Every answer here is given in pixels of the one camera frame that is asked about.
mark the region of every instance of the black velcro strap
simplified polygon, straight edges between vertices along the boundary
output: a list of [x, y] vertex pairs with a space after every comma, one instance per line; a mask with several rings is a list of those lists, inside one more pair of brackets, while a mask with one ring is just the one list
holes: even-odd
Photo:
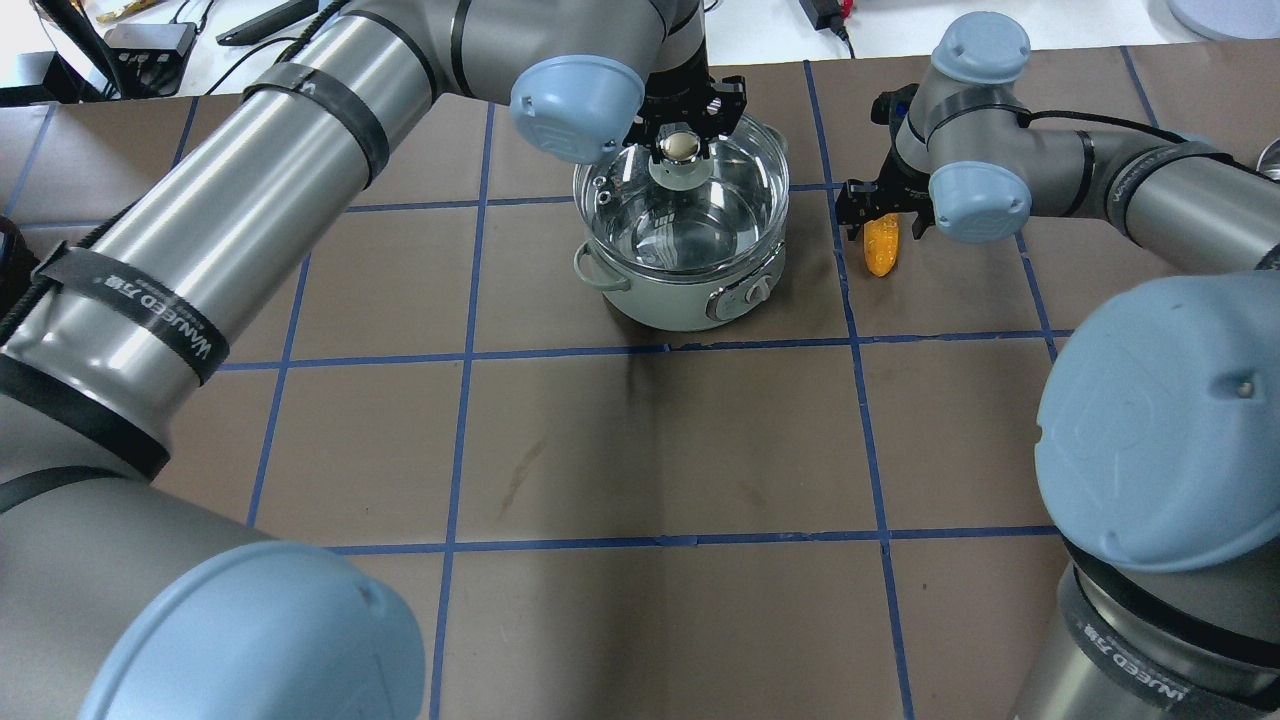
[[1084, 151], [1084, 170], [1080, 173], [1080, 187], [1075, 188], [1075, 197], [1071, 205], [1062, 213], [1064, 218], [1070, 218], [1084, 205], [1084, 199], [1089, 196], [1089, 186], [1093, 184], [1094, 165], [1097, 165], [1097, 150], [1093, 147], [1093, 138], [1083, 129], [1075, 131], [1080, 138], [1080, 149]]
[[[658, 17], [663, 18], [662, 8], [659, 8], [653, 0], [649, 0], [649, 4], [653, 5], [654, 10], [658, 10]], [[671, 29], [667, 31], [667, 37], [676, 35], [677, 32], [685, 29], [685, 26], [694, 22], [694, 18], [698, 17], [698, 10], [699, 10], [698, 5], [694, 5], [694, 9], [687, 15], [685, 15], [685, 19], [676, 20], [676, 24], [671, 26]]]
[[1280, 667], [1280, 644], [1251, 638], [1193, 618], [1143, 589], [1102, 560], [1066, 542], [1071, 561], [1107, 597], [1148, 625], [1236, 662]]
[[1198, 141], [1166, 145], [1149, 150], [1139, 155], [1134, 163], [1129, 164], [1128, 169], [1111, 181], [1111, 190], [1107, 192], [1106, 202], [1107, 220], [1121, 234], [1129, 237], [1129, 220], [1125, 215], [1129, 213], [1129, 201], [1138, 192], [1138, 187], [1160, 168], [1184, 158], [1210, 158], [1220, 163], [1234, 161], [1229, 154], [1207, 142]]
[[12, 510], [33, 497], [38, 497], [63, 486], [69, 486], [82, 480], [118, 477], [118, 474], [110, 470], [87, 466], [49, 468], [45, 470], [36, 470], [35, 473], [27, 473], [26, 475], [0, 484], [0, 512]]
[[200, 378], [214, 377], [230, 354], [223, 333], [192, 304], [147, 273], [83, 247], [59, 249], [36, 270], [133, 320], [169, 346]]
[[1280, 270], [1280, 245], [1272, 247], [1271, 252], [1267, 252], [1266, 255], [1263, 255], [1262, 256], [1262, 261], [1258, 263], [1258, 266], [1254, 268], [1254, 269], [1256, 270]]
[[466, 68], [462, 67], [462, 36], [467, 29], [467, 13], [471, 12], [471, 0], [458, 0], [458, 6], [453, 10], [453, 23], [449, 31], [449, 61], [453, 64], [453, 82], [458, 86], [458, 92], [467, 97], [475, 97], [471, 85], [467, 82]]
[[81, 391], [6, 355], [0, 355], [0, 395], [96, 442], [145, 478], [155, 478], [169, 461], [169, 451], [137, 425]]
[[1130, 644], [1089, 603], [1075, 573], [1073, 568], [1057, 588], [1066, 632], [1112, 683], [1179, 720], [1262, 720], [1270, 714], [1201, 688]]
[[419, 46], [417, 42], [413, 42], [413, 38], [410, 37], [403, 28], [379, 14], [370, 13], [369, 10], [352, 10], [349, 13], [344, 13], [344, 15], [349, 15], [352, 18], [365, 18], [366, 20], [375, 22], [398, 37], [399, 41], [404, 44], [404, 47], [408, 47], [410, 53], [412, 53], [413, 56], [417, 58], [417, 61], [422, 64], [422, 72], [426, 73], [426, 82], [431, 83], [431, 102], [440, 99], [440, 83], [435, 82], [435, 70], [431, 69], [431, 61], [426, 59], [426, 53], [422, 53], [422, 47]]
[[312, 100], [342, 123], [360, 145], [365, 160], [369, 161], [369, 182], [365, 183], [365, 187], [372, 184], [374, 178], [387, 167], [387, 160], [392, 155], [387, 129], [383, 128], [381, 120], [369, 109], [369, 105], [338, 78], [298, 63], [276, 63], [268, 68], [253, 85], [244, 88], [244, 99], [265, 87], [274, 87]]
[[1030, 115], [1030, 110], [1005, 87], [969, 87], [950, 95], [928, 111], [924, 118], [924, 143], [933, 140], [933, 133], [956, 118], [978, 110], [1005, 110], [1018, 115]]

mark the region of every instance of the grid line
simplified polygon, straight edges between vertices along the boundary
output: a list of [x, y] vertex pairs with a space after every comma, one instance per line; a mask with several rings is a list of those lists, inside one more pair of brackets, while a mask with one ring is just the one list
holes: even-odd
[[40, 146], [45, 142], [45, 136], [49, 135], [49, 126], [54, 122], [54, 113], [58, 111], [56, 105], [50, 105], [49, 111], [45, 113], [45, 119], [40, 123], [40, 129], [36, 132], [36, 141], [31, 143], [31, 152], [27, 154], [27, 161], [22, 165], [22, 172], [18, 173], [18, 181], [13, 184], [13, 195], [9, 196], [9, 202], [4, 206], [4, 215], [6, 218], [13, 217], [14, 208], [18, 206], [18, 197], [22, 196], [22, 188], [27, 184], [27, 176], [31, 174], [31, 168], [36, 164], [36, 154], [40, 152]]
[[[963, 538], [1020, 538], [1057, 536], [1053, 525], [1011, 525], [982, 528], [916, 528], [890, 530], [891, 539], [963, 539]], [[718, 544], [778, 544], [778, 543], [847, 543], [881, 542], [881, 530], [824, 530], [815, 533], [710, 533], [676, 536], [631, 536], [616, 538], [557, 538], [557, 539], [499, 539], [454, 541], [433, 543], [388, 543], [332, 546], [326, 550], [338, 555], [440, 555], [444, 552], [530, 552], [554, 550], [609, 550], [635, 547], [698, 547]]]
[[444, 568], [440, 571], [440, 601], [435, 615], [435, 643], [431, 660], [431, 691], [428, 717], [440, 717], [440, 687], [444, 675], [444, 641], [449, 623], [449, 596], [453, 585], [454, 542], [458, 534], [458, 506], [462, 496], [462, 460], [466, 448], [467, 410], [471, 400], [471, 369], [475, 363], [476, 307], [480, 302], [480, 260], [484, 256], [485, 208], [489, 200], [489, 160], [493, 155], [493, 118], [489, 104], [484, 127], [484, 155], [480, 160], [480, 199], [476, 210], [475, 249], [471, 255], [471, 295], [467, 299], [467, 340], [462, 357], [462, 383], [458, 392], [458, 424], [453, 437], [453, 475], [449, 486], [449, 518], [444, 532]]
[[[1050, 331], [1051, 337], [1070, 337], [1074, 331]], [[861, 336], [858, 345], [909, 343], [909, 342], [973, 342], [1002, 340], [1041, 340], [1044, 331], [992, 331], [969, 333], [938, 334], [886, 334]], [[742, 340], [724, 341], [709, 345], [690, 342], [685, 345], [613, 345], [598, 347], [549, 347], [531, 350], [485, 350], [472, 351], [472, 360], [536, 360], [549, 357], [584, 357], [611, 355], [653, 355], [660, 352], [717, 352], [723, 350], [776, 350], [790, 347], [840, 347], [850, 345], [846, 337], [818, 337], [796, 340]], [[425, 355], [370, 355], [351, 357], [314, 357], [289, 360], [289, 368], [342, 368], [349, 365], [406, 365], [425, 363], [457, 363], [466, 357], [465, 352], [434, 352]], [[227, 363], [219, 372], [239, 373], [247, 370], [275, 370], [279, 361]]]
[[1023, 260], [1023, 272], [1027, 274], [1027, 286], [1032, 291], [1032, 302], [1036, 304], [1036, 316], [1041, 322], [1041, 337], [1044, 338], [1044, 346], [1048, 348], [1048, 361], [1057, 361], [1057, 345], [1053, 343], [1053, 328], [1048, 323], [1048, 311], [1044, 309], [1044, 297], [1039, 292], [1039, 282], [1036, 279], [1036, 268], [1032, 266], [1032, 256], [1027, 250], [1027, 238], [1023, 237], [1023, 231], [1014, 233], [1014, 241], [1018, 243], [1018, 255]]
[[1142, 78], [1138, 77], [1138, 67], [1133, 64], [1133, 55], [1129, 54], [1129, 47], [1120, 47], [1120, 56], [1124, 58], [1124, 67], [1129, 70], [1129, 79], [1133, 81], [1134, 88], [1138, 91], [1138, 100], [1142, 101], [1142, 109], [1147, 113], [1147, 122], [1152, 127], [1160, 127], [1160, 120], [1156, 119], [1156, 110], [1151, 106], [1151, 100], [1147, 97], [1147, 88], [1142, 86]]
[[[810, 184], [792, 184], [791, 192], [822, 192], [824, 190], [838, 188], [838, 184], [831, 186], [829, 183], [810, 183]], [[545, 197], [495, 197], [493, 200], [486, 200], [490, 208], [497, 206], [512, 206], [512, 205], [556, 205], [556, 204], [568, 204], [572, 202], [573, 197], [571, 195], [549, 195]], [[14, 193], [13, 202], [17, 202], [17, 193]], [[433, 200], [428, 202], [389, 202], [381, 205], [351, 205], [343, 214], [360, 214], [360, 213], [394, 213], [397, 210], [448, 210], [456, 208], [476, 208], [480, 205], [479, 200]], [[102, 224], [106, 218], [96, 220], [46, 220], [38, 223], [23, 223], [23, 229], [50, 229], [50, 228], [76, 228], [76, 227], [97, 227]]]
[[196, 122], [196, 109], [200, 108], [200, 96], [191, 99], [191, 108], [187, 109], [187, 123], [182, 126], [182, 136], [178, 137], [178, 150], [173, 154], [173, 164], [169, 169], [178, 167], [182, 163], [182, 154], [187, 150], [187, 140], [191, 137], [191, 126]]
[[298, 284], [293, 290], [293, 306], [289, 309], [289, 327], [284, 333], [284, 348], [280, 351], [280, 361], [275, 365], [275, 389], [271, 393], [271, 410], [266, 416], [266, 429], [262, 430], [262, 451], [257, 456], [253, 492], [250, 495], [248, 514], [244, 516], [244, 524], [250, 528], [257, 523], [257, 507], [262, 500], [262, 486], [266, 483], [266, 466], [271, 459], [271, 443], [275, 442], [275, 425], [280, 419], [284, 382], [289, 374], [289, 356], [293, 354], [293, 338], [298, 332], [298, 315], [302, 313], [302, 293], [307, 287], [307, 273], [310, 269], [311, 255], [307, 255], [298, 268]]
[[818, 133], [818, 150], [822, 156], [822, 177], [827, 184], [827, 211], [831, 220], [831, 234], [835, 242], [836, 274], [840, 279], [840, 297], [845, 310], [845, 324], [849, 328], [849, 347], [854, 359], [854, 384], [858, 388], [858, 410], [863, 424], [863, 442], [867, 447], [867, 465], [870, 474], [872, 502], [876, 509], [876, 532], [881, 548], [881, 569], [884, 575], [884, 600], [888, 605], [890, 635], [893, 642], [893, 660], [897, 667], [899, 692], [902, 700], [902, 716], [905, 720], [915, 720], [915, 708], [911, 702], [911, 680], [906, 664], [906, 646], [902, 641], [902, 618], [897, 605], [897, 580], [893, 575], [893, 556], [890, 534], [888, 518], [884, 511], [884, 493], [879, 478], [879, 461], [876, 455], [876, 434], [872, 429], [870, 405], [867, 400], [867, 382], [863, 375], [863, 357], [858, 338], [858, 323], [854, 318], [854, 307], [849, 299], [849, 273], [845, 268], [844, 233], [836, 218], [836, 193], [832, 190], [831, 155], [827, 151], [827, 132], [822, 123], [822, 106], [818, 101], [818, 87], [813, 79], [813, 65], [804, 61], [805, 83], [809, 86], [809, 101], [813, 105], [813, 122]]

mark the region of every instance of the glass pot lid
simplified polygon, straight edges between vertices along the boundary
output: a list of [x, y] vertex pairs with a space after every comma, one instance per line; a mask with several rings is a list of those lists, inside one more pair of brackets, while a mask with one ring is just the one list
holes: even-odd
[[742, 115], [728, 137], [668, 133], [668, 156], [654, 164], [632, 145], [608, 163], [579, 165], [573, 196], [595, 243], [645, 275], [708, 275], [768, 255], [782, 234], [790, 179], [777, 131]]

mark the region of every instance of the electric pot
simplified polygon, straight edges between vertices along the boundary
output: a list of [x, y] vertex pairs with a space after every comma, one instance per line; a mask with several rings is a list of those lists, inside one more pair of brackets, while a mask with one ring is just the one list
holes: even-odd
[[[575, 169], [586, 241], [573, 269], [645, 325], [723, 325], [768, 300], [782, 277], [786, 141], [742, 115], [732, 135], [709, 141], [705, 151], [678, 127], [659, 147], [660, 160], [632, 145]], [[593, 270], [584, 266], [588, 256]]]

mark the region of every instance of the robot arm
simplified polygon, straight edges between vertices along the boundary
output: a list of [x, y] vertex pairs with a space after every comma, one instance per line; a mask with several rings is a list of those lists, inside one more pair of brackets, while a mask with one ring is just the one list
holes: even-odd
[[1153, 128], [1029, 128], [1039, 115], [1012, 92], [1029, 53], [1004, 15], [957, 20], [923, 82], [878, 101], [873, 120], [890, 124], [892, 149], [876, 182], [845, 184], [841, 223], [856, 232], [918, 211], [918, 237], [936, 222], [955, 240], [989, 242], [1030, 215], [1098, 218], [1194, 273], [1253, 269], [1280, 254], [1280, 186], [1211, 146]]
[[837, 200], [851, 233], [916, 211], [916, 237], [936, 220], [965, 242], [1106, 219], [1207, 274], [1110, 300], [1053, 365], [1036, 469], [1073, 566], [1011, 716], [1263, 717], [1280, 708], [1280, 184], [1153, 128], [1030, 129], [1011, 90], [1028, 55], [1014, 20], [959, 19], [924, 81], [877, 102], [877, 181]]
[[577, 163], [672, 123], [732, 131], [745, 90], [709, 77], [701, 13], [355, 3], [92, 247], [44, 266], [56, 287], [0, 331], [0, 716], [417, 715], [407, 606], [147, 487], [170, 420], [442, 94], [509, 104]]

